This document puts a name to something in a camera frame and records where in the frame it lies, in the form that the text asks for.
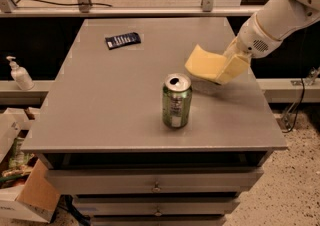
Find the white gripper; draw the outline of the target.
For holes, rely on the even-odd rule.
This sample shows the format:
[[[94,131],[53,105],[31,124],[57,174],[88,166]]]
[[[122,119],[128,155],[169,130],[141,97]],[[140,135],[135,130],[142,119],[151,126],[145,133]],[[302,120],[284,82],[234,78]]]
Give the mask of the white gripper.
[[[253,14],[240,28],[237,38],[228,45],[223,55],[227,61],[218,72],[216,82],[220,85],[227,84],[241,75],[250,66],[250,59],[239,54],[241,51],[253,58],[264,58],[282,44],[264,32]]]

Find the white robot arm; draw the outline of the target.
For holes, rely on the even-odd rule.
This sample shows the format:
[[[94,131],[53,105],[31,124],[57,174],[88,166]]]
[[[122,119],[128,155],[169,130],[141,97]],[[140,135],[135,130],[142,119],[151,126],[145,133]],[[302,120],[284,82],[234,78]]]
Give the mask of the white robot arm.
[[[266,57],[292,33],[319,19],[320,0],[269,0],[241,26],[224,52],[226,61],[214,82],[230,82],[250,66],[252,58]]]

